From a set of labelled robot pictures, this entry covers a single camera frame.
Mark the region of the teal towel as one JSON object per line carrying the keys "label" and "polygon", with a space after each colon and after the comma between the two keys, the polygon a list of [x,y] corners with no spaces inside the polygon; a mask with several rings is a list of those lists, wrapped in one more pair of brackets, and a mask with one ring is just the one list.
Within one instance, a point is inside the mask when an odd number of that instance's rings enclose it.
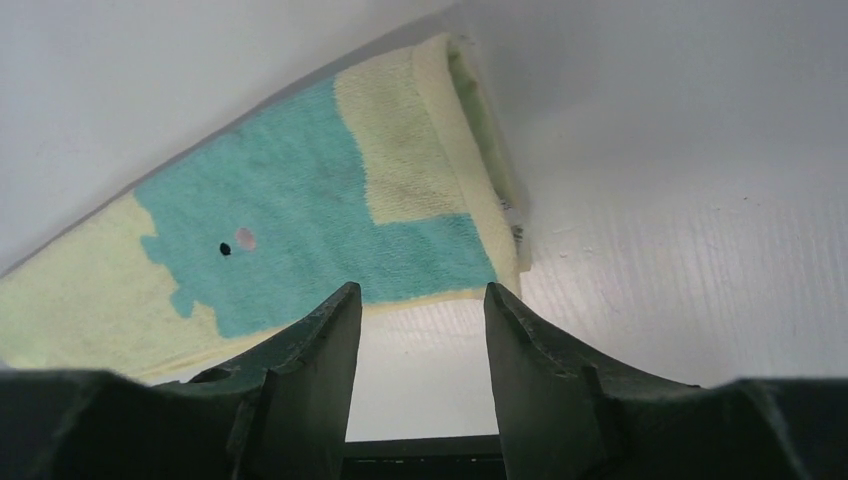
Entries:
{"label": "teal towel", "polygon": [[239,354],[347,282],[370,311],[520,290],[522,200],[442,33],[262,106],[1,280],[1,358],[136,379]]}

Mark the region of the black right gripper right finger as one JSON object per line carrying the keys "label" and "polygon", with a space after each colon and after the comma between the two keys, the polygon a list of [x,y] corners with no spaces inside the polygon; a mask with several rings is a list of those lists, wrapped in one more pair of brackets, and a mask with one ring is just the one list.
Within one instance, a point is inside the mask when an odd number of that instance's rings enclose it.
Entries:
{"label": "black right gripper right finger", "polygon": [[585,479],[626,459],[614,407],[697,391],[631,367],[533,312],[498,283],[486,287],[486,346],[506,475]]}

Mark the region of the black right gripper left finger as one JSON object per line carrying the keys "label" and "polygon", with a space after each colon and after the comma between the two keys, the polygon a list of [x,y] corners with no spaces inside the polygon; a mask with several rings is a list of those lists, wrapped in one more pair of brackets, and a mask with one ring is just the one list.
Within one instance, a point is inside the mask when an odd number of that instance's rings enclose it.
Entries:
{"label": "black right gripper left finger", "polygon": [[229,479],[337,479],[342,470],[362,325],[347,282],[267,340],[189,380],[234,403]]}

